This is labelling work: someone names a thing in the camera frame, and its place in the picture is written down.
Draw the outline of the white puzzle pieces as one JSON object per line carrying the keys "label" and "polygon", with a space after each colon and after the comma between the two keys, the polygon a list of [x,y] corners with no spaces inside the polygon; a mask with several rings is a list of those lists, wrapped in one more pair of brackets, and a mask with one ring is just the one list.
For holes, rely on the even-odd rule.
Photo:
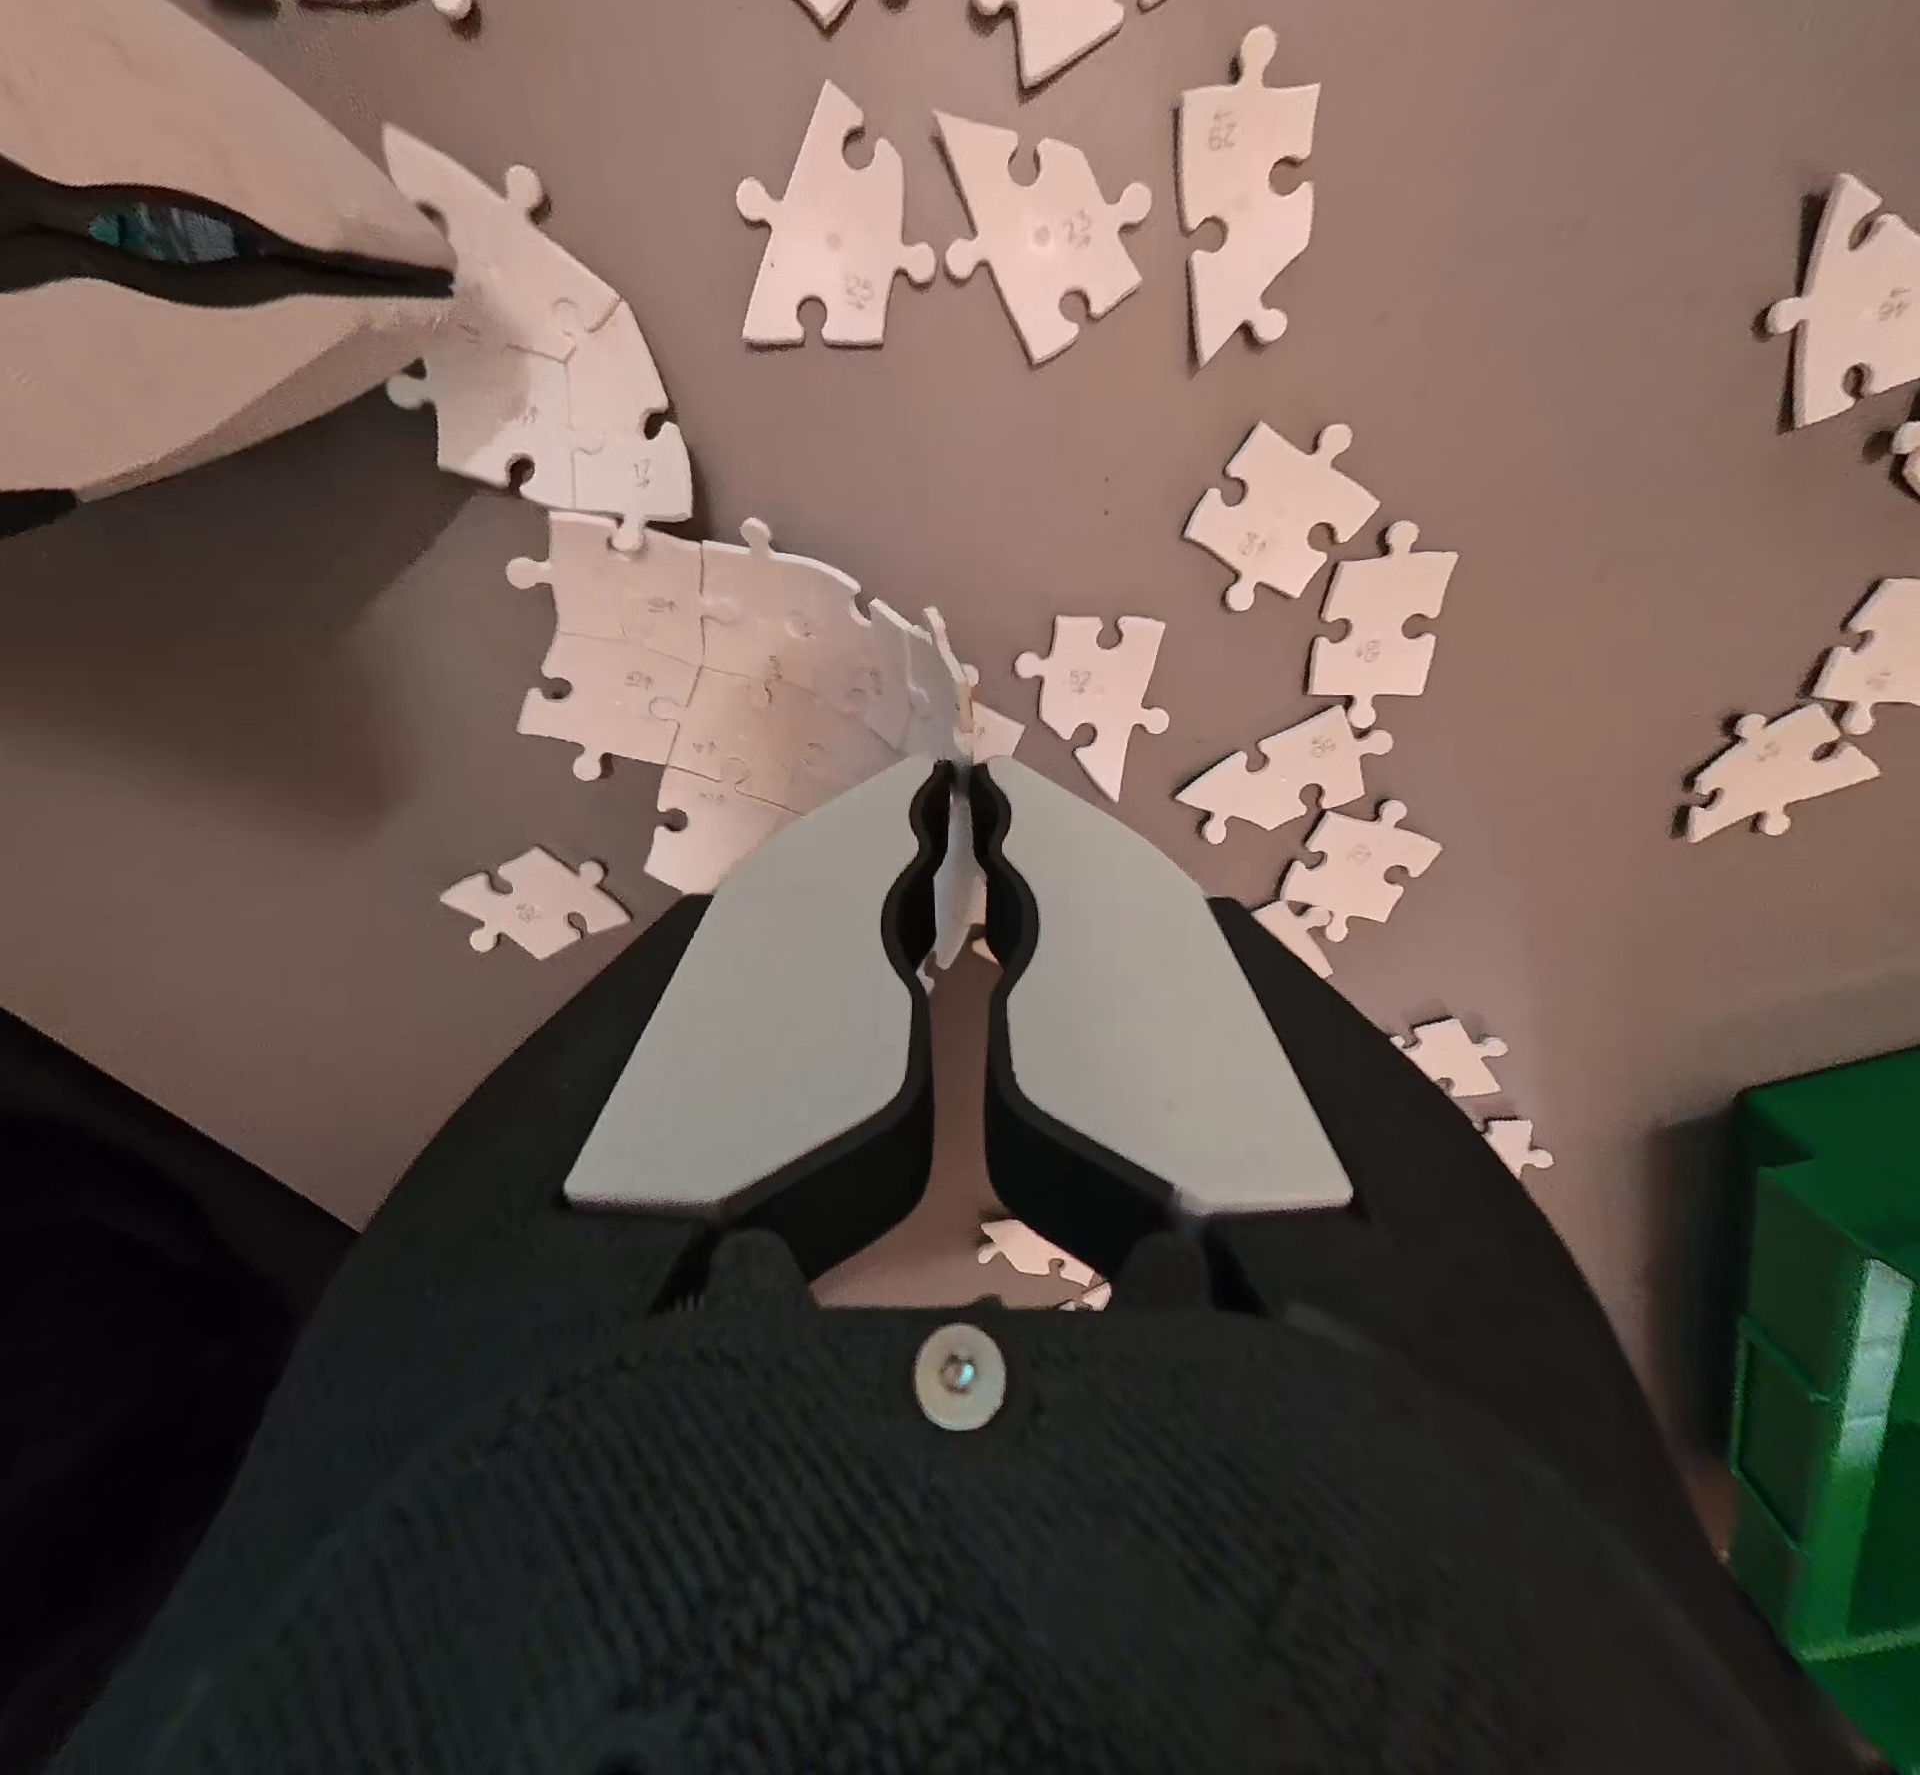
{"label": "white puzzle pieces", "polygon": [[[1916,0],[169,3],[533,169],[643,529],[936,610],[1602,1283],[1694,1116],[1916,1040]],[[516,728],[570,509],[387,383],[3,546],[3,1002],[349,1220],[558,1001],[503,947],[667,888],[660,768]]]}

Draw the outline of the assembled curved puzzle section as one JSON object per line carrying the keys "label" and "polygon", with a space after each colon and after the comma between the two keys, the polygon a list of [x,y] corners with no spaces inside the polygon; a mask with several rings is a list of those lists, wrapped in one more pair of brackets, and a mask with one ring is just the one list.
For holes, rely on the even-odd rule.
{"label": "assembled curved puzzle section", "polygon": [[977,696],[936,610],[909,619],[860,601],[845,571],[741,540],[547,514],[542,559],[506,583],[544,589],[554,634],[517,732],[575,749],[581,779],[655,764],[659,828],[643,874],[707,897],[788,823],[919,756],[966,765],[1018,753],[1025,727]]}

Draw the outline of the person's black clothing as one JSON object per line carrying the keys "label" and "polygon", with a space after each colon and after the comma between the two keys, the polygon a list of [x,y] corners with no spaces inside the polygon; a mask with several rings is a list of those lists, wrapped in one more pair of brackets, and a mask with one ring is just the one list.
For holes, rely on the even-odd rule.
{"label": "person's black clothing", "polygon": [[1,1770],[39,1771],[224,1502],[344,1222],[1,1014]]}

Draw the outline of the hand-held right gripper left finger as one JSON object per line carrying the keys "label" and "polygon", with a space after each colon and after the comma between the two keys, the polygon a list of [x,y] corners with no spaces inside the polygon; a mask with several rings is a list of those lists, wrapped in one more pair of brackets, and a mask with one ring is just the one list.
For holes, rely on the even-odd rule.
{"label": "hand-held right gripper left finger", "polygon": [[958,783],[907,756],[760,844],[699,917],[565,1180],[570,1206],[851,1261],[924,1195],[921,966]]}

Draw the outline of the assembled pointed puzzle strip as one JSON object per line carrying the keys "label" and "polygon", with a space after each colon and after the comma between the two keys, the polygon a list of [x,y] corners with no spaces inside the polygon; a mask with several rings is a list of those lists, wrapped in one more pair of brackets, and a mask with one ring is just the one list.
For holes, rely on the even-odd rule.
{"label": "assembled pointed puzzle strip", "polygon": [[524,497],[613,518],[621,550],[687,520],[689,453],[640,323],[540,226],[540,174],[516,164],[496,189],[394,128],[382,153],[456,254],[448,323],[387,383],[397,407],[433,409],[438,467],[504,490],[525,465]]}

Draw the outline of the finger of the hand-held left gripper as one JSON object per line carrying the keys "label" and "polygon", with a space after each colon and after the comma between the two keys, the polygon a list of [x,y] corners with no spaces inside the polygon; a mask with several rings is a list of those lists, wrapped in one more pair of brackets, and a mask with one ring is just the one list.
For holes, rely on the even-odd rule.
{"label": "finger of the hand-held left gripper", "polygon": [[3,497],[105,500],[331,416],[424,357],[454,272],[444,237],[210,263],[6,237]]}
{"label": "finger of the hand-held left gripper", "polygon": [[445,300],[441,231],[169,0],[1,0],[1,291]]}

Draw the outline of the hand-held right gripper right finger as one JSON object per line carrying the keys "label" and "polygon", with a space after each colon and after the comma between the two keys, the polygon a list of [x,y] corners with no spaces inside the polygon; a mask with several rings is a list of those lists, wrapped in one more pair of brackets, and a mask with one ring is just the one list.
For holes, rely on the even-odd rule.
{"label": "hand-held right gripper right finger", "polygon": [[1120,1269],[1165,1232],[1353,1204],[1202,888],[1015,760],[968,772],[997,962],[984,1140],[1008,1214]]}

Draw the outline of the green plastic bin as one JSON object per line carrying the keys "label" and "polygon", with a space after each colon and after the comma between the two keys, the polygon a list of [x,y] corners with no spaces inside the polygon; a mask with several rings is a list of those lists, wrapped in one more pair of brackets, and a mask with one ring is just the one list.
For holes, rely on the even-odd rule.
{"label": "green plastic bin", "polygon": [[1807,1663],[1918,1617],[1918,1054],[1738,1101],[1733,1570]]}

